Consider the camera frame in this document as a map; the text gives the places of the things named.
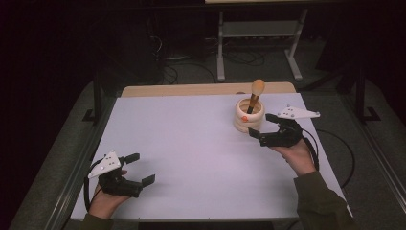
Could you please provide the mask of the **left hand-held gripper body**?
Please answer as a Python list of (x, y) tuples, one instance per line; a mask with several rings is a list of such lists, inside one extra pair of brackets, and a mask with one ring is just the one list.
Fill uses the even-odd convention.
[(123, 176), (123, 165), (115, 151), (110, 151), (90, 168), (87, 178), (97, 177), (101, 189), (114, 196), (138, 197), (143, 190), (142, 182), (127, 180)]

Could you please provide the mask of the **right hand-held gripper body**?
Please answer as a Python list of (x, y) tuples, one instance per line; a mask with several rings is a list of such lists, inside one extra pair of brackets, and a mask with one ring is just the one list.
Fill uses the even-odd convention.
[(303, 129), (298, 124), (297, 119), (319, 118), (319, 112), (288, 105), (276, 114), (282, 118), (279, 130), (273, 133), (262, 133), (264, 138), (259, 140), (262, 147), (292, 147), (303, 138)]

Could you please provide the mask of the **cream ribbed ceramic brush holder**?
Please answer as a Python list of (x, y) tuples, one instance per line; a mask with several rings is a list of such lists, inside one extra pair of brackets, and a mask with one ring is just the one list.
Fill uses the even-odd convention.
[(263, 104), (257, 102), (251, 113), (247, 112), (249, 105), (249, 99), (241, 99), (235, 106), (234, 126), (238, 131), (243, 133), (247, 133), (249, 128), (259, 130), (264, 120), (265, 110)]

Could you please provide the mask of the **makeup brush with black handle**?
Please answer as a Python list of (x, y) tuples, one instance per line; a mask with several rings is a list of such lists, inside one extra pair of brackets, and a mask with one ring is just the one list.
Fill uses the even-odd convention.
[(259, 96), (263, 93), (265, 88), (265, 82), (261, 79), (255, 80), (252, 83), (252, 94), (249, 102), (249, 106), (247, 108), (247, 113), (251, 114), (254, 110), (256, 103), (259, 100)]

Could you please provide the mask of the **person's left hand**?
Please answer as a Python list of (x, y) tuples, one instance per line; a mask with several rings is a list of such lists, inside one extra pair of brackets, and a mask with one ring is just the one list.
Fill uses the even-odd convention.
[(100, 219), (110, 219), (128, 196), (106, 194), (100, 186), (95, 188), (88, 213)]

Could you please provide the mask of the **person's right hand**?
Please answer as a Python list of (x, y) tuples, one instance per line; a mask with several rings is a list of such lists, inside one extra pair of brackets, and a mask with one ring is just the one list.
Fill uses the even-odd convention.
[(292, 147), (272, 147), (272, 150), (278, 152), (283, 157), (297, 176), (316, 171), (310, 149), (304, 140), (299, 141)]

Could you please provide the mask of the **white table mat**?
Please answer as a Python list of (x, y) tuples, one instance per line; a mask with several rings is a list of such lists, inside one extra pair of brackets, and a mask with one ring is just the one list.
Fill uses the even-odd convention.
[(135, 221), (293, 219), (295, 173), (236, 130), (238, 95), (119, 98), (95, 157), (137, 152), (127, 179), (153, 184), (115, 216)]

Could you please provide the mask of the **black stand with foot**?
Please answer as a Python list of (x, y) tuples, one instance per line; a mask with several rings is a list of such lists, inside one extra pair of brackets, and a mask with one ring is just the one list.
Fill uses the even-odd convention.
[(93, 107), (87, 109), (82, 120), (91, 122), (94, 126), (99, 122), (102, 116), (102, 86), (100, 83), (99, 74), (96, 73), (93, 81)]
[(360, 66), (355, 83), (355, 115), (362, 124), (369, 121), (380, 121), (374, 108), (365, 106), (365, 92), (366, 78), (363, 67)]

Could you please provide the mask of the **white metal stand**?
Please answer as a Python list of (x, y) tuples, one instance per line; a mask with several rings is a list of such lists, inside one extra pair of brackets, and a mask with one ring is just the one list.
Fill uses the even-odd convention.
[(226, 80), (223, 56), (223, 39), (238, 37), (288, 37), (292, 43), (284, 50), (295, 81), (301, 81), (303, 76), (295, 59), (295, 52), (305, 25), (308, 9), (304, 9), (296, 20), (279, 21), (237, 21), (228, 22), (223, 20), (223, 12), (219, 13), (216, 72), (220, 82)]

